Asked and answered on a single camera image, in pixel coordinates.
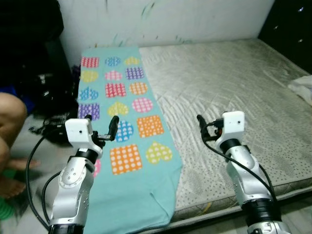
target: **white cloth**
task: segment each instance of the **white cloth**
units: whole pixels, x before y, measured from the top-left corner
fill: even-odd
[[[302,97],[312,106],[312,76],[300,77],[294,79],[289,85],[293,92]]]

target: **green object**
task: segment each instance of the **green object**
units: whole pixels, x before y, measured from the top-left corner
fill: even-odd
[[[13,178],[15,171],[5,170],[3,175],[8,178]],[[8,219],[14,214],[14,208],[6,203],[4,198],[0,197],[0,220]]]

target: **knee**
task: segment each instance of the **knee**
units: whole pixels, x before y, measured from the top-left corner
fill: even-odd
[[[27,117],[25,104],[17,97],[0,93],[0,121],[13,121],[15,123],[24,123]]]

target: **white wall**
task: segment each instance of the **white wall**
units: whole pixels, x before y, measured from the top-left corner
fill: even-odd
[[[256,38],[274,0],[59,0],[70,65],[83,49]]]

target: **polka dot heart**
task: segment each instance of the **polka dot heart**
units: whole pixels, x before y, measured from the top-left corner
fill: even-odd
[[[164,133],[164,129],[162,127],[159,116],[138,118],[136,122],[138,126],[138,132],[141,138],[152,137]]]
[[[126,89],[123,83],[112,84],[108,83],[105,85],[105,93],[107,98],[113,98],[116,96],[126,96]]]
[[[107,113],[111,117],[118,116],[119,114],[126,115],[129,113],[129,108],[125,104],[117,101],[108,108]]]
[[[98,91],[91,89],[89,87],[81,90],[79,92],[78,100],[86,101],[86,100],[94,100],[98,98]]]
[[[98,79],[98,73],[95,71],[82,71],[81,79],[83,82],[93,82]]]
[[[99,104],[80,104],[78,107],[78,118],[92,115],[92,121],[99,119]]]
[[[112,148],[110,158],[114,175],[142,168],[141,157],[135,144]]]
[[[105,73],[105,79],[107,80],[121,80],[122,74],[116,71],[110,71]]]
[[[98,67],[98,61],[99,61],[98,57],[82,57],[81,65],[87,68],[94,68]]]
[[[150,148],[146,151],[146,158],[152,164],[157,164],[162,159],[170,161],[172,159],[172,151],[169,147],[154,141]]]
[[[121,62],[121,59],[118,57],[109,57],[105,60],[105,64],[110,67],[118,66]]]
[[[148,90],[147,84],[143,82],[135,82],[130,84],[130,92],[135,95],[141,95],[146,93]]]
[[[153,108],[153,103],[151,100],[145,97],[137,98],[132,102],[132,107],[137,112],[145,113],[149,112]]]
[[[129,80],[132,79],[143,79],[144,72],[141,67],[130,67],[126,69],[126,78]]]
[[[100,161],[99,159],[96,160],[96,163],[95,163],[94,166],[95,166],[96,168],[95,168],[95,170],[94,170],[93,178],[95,178],[95,177],[99,174],[99,172],[101,171],[101,167],[102,167],[101,161]]]
[[[115,141],[124,142],[129,140],[130,136],[133,135],[133,126],[131,123],[123,120],[118,124],[118,130],[116,134]]]
[[[131,56],[127,58],[124,62],[126,65],[138,65],[140,63],[140,60]]]

